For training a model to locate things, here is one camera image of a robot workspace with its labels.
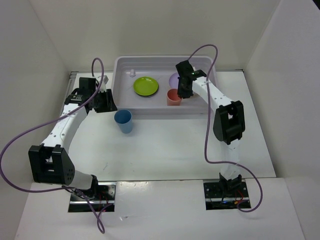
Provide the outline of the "pink cup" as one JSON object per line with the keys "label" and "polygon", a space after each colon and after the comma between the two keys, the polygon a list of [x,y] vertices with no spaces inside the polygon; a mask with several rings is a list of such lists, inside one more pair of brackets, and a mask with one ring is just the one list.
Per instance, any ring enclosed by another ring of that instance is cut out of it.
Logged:
{"label": "pink cup", "polygon": [[172,88],[166,95],[167,106],[180,106],[182,99],[178,96],[178,90]]}

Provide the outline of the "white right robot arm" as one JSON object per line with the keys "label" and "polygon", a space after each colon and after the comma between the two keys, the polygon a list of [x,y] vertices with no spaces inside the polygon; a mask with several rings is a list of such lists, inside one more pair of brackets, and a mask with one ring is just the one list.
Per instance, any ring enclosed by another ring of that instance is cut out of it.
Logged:
{"label": "white right robot arm", "polygon": [[236,164],[239,162],[239,143],[245,131],[244,106],[241,101],[233,101],[225,96],[210,80],[203,70],[195,70],[188,60],[178,63],[177,94],[183,99],[194,93],[208,104],[208,119],[213,118],[213,133],[220,142],[224,155],[219,173],[219,191],[229,197],[241,184],[241,174]]}

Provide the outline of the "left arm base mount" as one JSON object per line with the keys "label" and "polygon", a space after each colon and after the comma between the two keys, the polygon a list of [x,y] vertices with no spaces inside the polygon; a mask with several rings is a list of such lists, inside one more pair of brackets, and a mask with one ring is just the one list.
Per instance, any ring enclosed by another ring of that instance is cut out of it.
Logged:
{"label": "left arm base mount", "polygon": [[[97,214],[99,212],[114,212],[117,183],[100,181],[98,186],[98,193],[95,195],[88,195],[88,191],[83,191],[83,193],[87,196]],[[88,213],[91,211],[90,206],[81,194],[74,190],[69,192],[69,213]]]}

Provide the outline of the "blue cup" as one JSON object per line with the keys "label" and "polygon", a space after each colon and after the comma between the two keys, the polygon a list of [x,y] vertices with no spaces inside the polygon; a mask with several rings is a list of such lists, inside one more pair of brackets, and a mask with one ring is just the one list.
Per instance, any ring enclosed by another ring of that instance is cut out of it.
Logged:
{"label": "blue cup", "polygon": [[129,134],[133,130],[132,113],[127,109],[118,110],[114,115],[114,121],[124,134]]}

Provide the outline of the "purple plate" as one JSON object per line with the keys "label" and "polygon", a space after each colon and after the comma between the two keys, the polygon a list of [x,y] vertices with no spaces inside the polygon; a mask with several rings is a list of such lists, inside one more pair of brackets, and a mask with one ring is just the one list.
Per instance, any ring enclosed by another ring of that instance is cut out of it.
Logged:
{"label": "purple plate", "polygon": [[179,74],[176,72],[172,74],[169,78],[169,86],[171,89],[178,89],[179,86]]}

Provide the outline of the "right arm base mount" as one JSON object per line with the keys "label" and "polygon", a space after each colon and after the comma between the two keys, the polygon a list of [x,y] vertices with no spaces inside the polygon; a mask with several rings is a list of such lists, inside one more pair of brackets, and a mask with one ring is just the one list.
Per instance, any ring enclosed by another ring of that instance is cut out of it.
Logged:
{"label": "right arm base mount", "polygon": [[231,210],[236,209],[237,205],[241,209],[251,208],[245,181],[242,181],[236,189],[224,193],[218,180],[204,180],[203,191],[207,211]]}

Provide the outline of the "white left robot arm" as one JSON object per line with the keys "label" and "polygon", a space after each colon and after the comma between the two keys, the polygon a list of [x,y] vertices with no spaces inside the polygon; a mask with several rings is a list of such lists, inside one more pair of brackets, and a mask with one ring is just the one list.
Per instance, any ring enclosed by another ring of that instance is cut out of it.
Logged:
{"label": "white left robot arm", "polygon": [[35,182],[79,189],[88,200],[102,194],[97,177],[77,171],[69,157],[71,142],[89,111],[117,111],[112,91],[106,87],[109,79],[106,75],[101,79],[99,84],[94,77],[81,77],[79,87],[64,102],[63,119],[55,124],[40,145],[30,147],[28,157]]}

